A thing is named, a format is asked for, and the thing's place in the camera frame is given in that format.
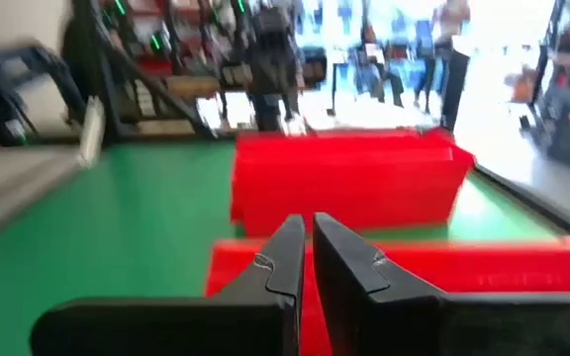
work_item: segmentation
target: green light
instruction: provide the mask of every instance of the green light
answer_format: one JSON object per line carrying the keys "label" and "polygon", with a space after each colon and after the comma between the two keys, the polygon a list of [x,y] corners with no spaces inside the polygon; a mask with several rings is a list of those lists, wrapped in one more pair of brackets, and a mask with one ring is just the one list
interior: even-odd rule
{"label": "green light", "polygon": [[153,36],[153,45],[155,46],[155,49],[159,49],[159,42],[157,41],[156,36]]}
{"label": "green light", "polygon": [[120,15],[125,15],[125,7],[123,7],[123,3],[120,0],[116,0],[116,6],[118,6],[118,10],[120,10]]}

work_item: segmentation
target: red storage box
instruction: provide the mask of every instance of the red storage box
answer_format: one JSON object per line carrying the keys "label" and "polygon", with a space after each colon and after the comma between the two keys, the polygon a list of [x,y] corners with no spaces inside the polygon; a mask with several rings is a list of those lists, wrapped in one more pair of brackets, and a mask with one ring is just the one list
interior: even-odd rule
{"label": "red storage box", "polygon": [[[219,292],[252,261],[258,240],[220,240],[206,294]],[[570,236],[542,242],[381,242],[404,268],[446,292],[570,292]],[[311,246],[305,256],[301,355],[332,355],[316,287]]]}
{"label": "red storage box", "polygon": [[231,219],[268,236],[290,214],[351,228],[444,223],[474,158],[441,132],[253,134],[237,142]]}
{"label": "red storage box", "polygon": [[168,59],[160,59],[149,55],[143,55],[138,59],[138,64],[144,72],[151,75],[172,75],[171,65]]}

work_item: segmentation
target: metal frame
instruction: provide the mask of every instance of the metal frame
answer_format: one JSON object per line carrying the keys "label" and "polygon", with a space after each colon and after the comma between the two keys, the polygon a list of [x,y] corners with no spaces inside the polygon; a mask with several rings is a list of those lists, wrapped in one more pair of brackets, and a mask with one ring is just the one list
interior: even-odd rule
{"label": "metal frame", "polygon": [[116,103],[116,87],[112,80],[110,63],[112,66],[120,67],[128,76],[141,81],[151,95],[158,97],[170,110],[178,113],[179,117],[185,117],[190,121],[196,135],[205,139],[216,138],[213,131],[201,120],[194,107],[172,96],[159,82],[143,73],[122,51],[112,46],[107,30],[100,20],[101,12],[97,1],[81,0],[75,4],[77,6],[73,9],[74,17],[82,20],[78,22],[76,31],[88,39],[91,48],[85,58],[89,70],[89,82],[95,89],[94,92],[98,93],[107,118],[103,139],[106,145],[121,142],[128,136],[134,136],[126,133],[120,122]]}
{"label": "metal frame", "polygon": [[537,104],[538,96],[540,95],[542,79],[544,78],[546,65],[549,60],[549,52],[557,46],[557,27],[560,22],[560,18],[562,17],[565,4],[566,0],[555,0],[553,11],[551,11],[551,16],[549,17],[549,23],[547,25],[543,44],[540,46],[540,56],[538,57],[538,64],[536,67],[537,74],[535,76],[535,82],[533,83],[533,93],[531,95],[531,101],[527,103],[531,110],[531,114],[534,116],[538,115],[535,106]]}
{"label": "metal frame", "polygon": [[444,89],[441,95],[441,125],[451,133],[454,132],[456,125],[469,62],[470,57],[467,54],[452,48],[450,59],[447,61],[447,70],[443,79]]}

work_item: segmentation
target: green surface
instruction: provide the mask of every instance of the green surface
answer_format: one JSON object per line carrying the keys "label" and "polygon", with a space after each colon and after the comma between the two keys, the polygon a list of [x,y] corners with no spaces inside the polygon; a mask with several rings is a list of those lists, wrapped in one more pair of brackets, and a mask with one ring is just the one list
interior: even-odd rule
{"label": "green surface", "polygon": [[[229,222],[232,143],[123,146],[0,232],[0,355],[28,355],[46,309],[93,296],[198,296]],[[552,238],[556,231],[480,179],[448,227],[384,238]]]}

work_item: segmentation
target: white floor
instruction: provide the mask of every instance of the white floor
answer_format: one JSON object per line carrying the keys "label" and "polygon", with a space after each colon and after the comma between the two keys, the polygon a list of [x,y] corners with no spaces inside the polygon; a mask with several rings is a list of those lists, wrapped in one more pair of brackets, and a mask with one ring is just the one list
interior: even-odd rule
{"label": "white floor", "polygon": [[570,167],[538,151],[520,133],[519,116],[526,105],[508,104],[492,97],[495,88],[474,85],[489,82],[481,76],[485,67],[468,73],[455,137],[459,145],[474,153],[479,164],[525,188],[570,218]]}

